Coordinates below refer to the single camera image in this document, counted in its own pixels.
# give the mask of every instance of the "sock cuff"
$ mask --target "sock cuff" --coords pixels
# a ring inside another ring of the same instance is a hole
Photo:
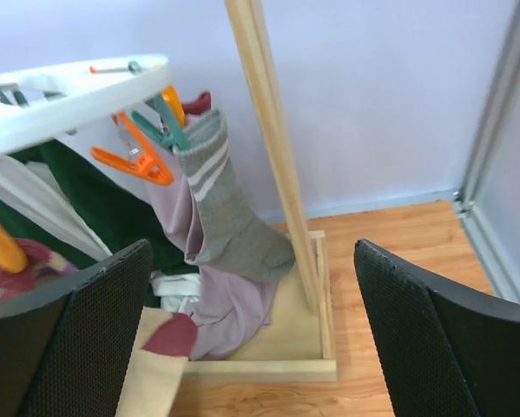
[[[194,192],[216,172],[221,171],[228,161],[227,121],[218,109],[204,114],[184,129],[192,148],[173,149],[181,164],[188,184]]]

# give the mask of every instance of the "white hanger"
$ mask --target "white hanger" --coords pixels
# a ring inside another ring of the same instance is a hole
[[[128,71],[136,62],[142,71]],[[90,72],[93,66],[98,74]],[[38,89],[66,97],[19,108],[0,103],[0,154],[45,142],[58,133],[110,117],[172,83],[165,56],[125,56],[25,69],[0,75],[0,88]]]

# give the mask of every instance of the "white stripe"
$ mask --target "white stripe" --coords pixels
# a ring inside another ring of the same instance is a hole
[[[197,202],[201,202],[204,198],[206,198],[207,192],[214,186],[215,181],[221,175],[222,170],[225,168],[225,165],[227,165],[228,161],[228,152],[225,154],[225,157],[223,158],[223,162],[221,165],[213,172],[213,174],[204,182],[204,184],[201,186],[201,189],[194,194],[194,198]]]
[[[190,186],[193,187],[194,185],[197,185],[198,182],[200,182],[200,179],[204,176],[204,174],[206,174],[211,168],[217,165],[217,162],[219,162],[227,152],[228,141],[225,141],[225,143],[223,143],[223,146],[217,149],[213,156],[209,158],[194,175],[188,177],[188,183],[190,184]]]

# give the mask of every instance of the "wooden floor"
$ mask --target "wooden floor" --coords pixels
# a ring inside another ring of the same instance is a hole
[[[354,274],[354,242],[370,239],[423,268],[492,294],[448,202],[310,221],[327,235],[339,381],[183,384],[172,416],[393,416]]]

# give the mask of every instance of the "white cloth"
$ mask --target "white cloth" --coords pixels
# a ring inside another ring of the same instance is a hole
[[[111,255],[61,192],[47,165],[0,156],[0,200],[57,239],[100,261]]]
[[[152,276],[154,295],[161,298],[161,309],[171,313],[190,312],[190,304],[200,299],[200,274]]]

